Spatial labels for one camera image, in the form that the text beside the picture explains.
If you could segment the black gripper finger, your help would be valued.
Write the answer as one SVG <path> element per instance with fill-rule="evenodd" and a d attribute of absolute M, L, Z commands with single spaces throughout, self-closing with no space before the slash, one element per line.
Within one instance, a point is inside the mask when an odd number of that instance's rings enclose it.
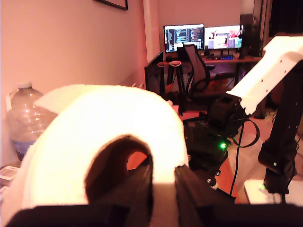
<path fill-rule="evenodd" d="M 91 185 L 92 203 L 98 206 L 100 218 L 92 226 L 148 227 L 153 207 L 151 156 L 114 186 L 109 176 L 104 171 Z"/>
<path fill-rule="evenodd" d="M 234 204 L 234 197 L 213 189 L 183 165 L 175 169 L 175 187 L 181 227 L 223 227 L 224 207 Z"/>

